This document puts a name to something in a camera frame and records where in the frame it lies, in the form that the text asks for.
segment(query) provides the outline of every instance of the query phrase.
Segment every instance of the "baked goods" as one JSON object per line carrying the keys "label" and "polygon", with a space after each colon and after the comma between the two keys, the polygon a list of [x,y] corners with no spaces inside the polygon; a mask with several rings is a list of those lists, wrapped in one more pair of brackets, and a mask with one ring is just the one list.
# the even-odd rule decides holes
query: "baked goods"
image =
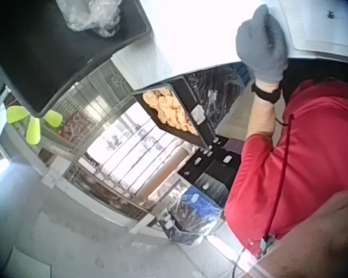
{"label": "baked goods", "polygon": [[147,91],[143,93],[143,100],[157,111],[157,117],[162,123],[198,135],[180,102],[169,89]]}

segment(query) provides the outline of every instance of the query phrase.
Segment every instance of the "baking tray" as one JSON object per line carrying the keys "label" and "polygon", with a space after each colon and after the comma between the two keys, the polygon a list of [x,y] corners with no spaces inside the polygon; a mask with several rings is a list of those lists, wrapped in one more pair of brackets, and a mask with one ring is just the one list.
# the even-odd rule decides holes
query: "baking tray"
{"label": "baking tray", "polygon": [[120,10],[119,31],[102,38],[69,29],[56,0],[0,0],[0,76],[32,115],[44,116],[75,82],[151,32],[138,0]]}
{"label": "baking tray", "polygon": [[[180,105],[184,108],[185,113],[195,127],[198,133],[197,136],[188,131],[179,130],[162,123],[158,119],[157,110],[149,107],[148,104],[143,100],[143,93],[163,87],[169,88],[174,93],[175,97],[179,100]],[[139,102],[139,104],[155,122],[155,124],[163,131],[171,133],[174,136],[177,136],[201,148],[208,149],[208,146],[211,145],[213,139],[215,138],[215,133],[212,130],[206,116],[205,120],[199,125],[196,124],[196,121],[193,119],[190,111],[192,111],[197,105],[199,105],[199,102],[196,100],[194,93],[189,87],[189,84],[183,77],[172,79],[168,83],[163,83],[143,90],[137,90],[133,92],[133,95],[135,99],[137,99],[137,102]]]}

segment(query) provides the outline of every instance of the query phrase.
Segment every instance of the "floor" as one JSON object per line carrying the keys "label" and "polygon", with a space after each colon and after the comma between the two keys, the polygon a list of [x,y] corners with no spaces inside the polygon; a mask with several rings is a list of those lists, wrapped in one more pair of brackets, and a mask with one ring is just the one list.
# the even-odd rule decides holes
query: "floor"
{"label": "floor", "polygon": [[5,134],[1,141],[12,155],[0,177],[1,272],[23,278],[230,277],[233,264],[208,241],[189,248],[130,234],[42,184]]}

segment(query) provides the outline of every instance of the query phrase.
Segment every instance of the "black strap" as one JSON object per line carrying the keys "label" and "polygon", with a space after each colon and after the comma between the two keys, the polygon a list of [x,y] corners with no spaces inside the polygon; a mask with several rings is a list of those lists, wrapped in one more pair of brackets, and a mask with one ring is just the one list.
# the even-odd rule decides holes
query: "black strap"
{"label": "black strap", "polygon": [[268,93],[268,92],[265,92],[262,89],[258,88],[254,82],[253,85],[251,85],[251,90],[258,97],[260,97],[262,100],[269,101],[272,104],[275,104],[280,99],[280,96],[281,96],[281,88],[280,87],[273,90],[272,93]]}

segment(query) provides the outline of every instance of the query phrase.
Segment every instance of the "fan blade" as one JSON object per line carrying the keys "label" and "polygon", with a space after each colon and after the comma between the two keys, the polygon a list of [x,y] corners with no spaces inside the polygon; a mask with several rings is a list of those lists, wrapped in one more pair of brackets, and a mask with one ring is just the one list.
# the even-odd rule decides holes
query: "fan blade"
{"label": "fan blade", "polygon": [[52,127],[59,127],[63,120],[62,115],[54,110],[49,110],[43,118]]}
{"label": "fan blade", "polygon": [[26,141],[30,145],[37,145],[40,142],[40,137],[40,120],[31,116],[27,128]]}
{"label": "fan blade", "polygon": [[6,110],[6,121],[8,123],[15,123],[27,117],[30,113],[23,106],[10,106]]}

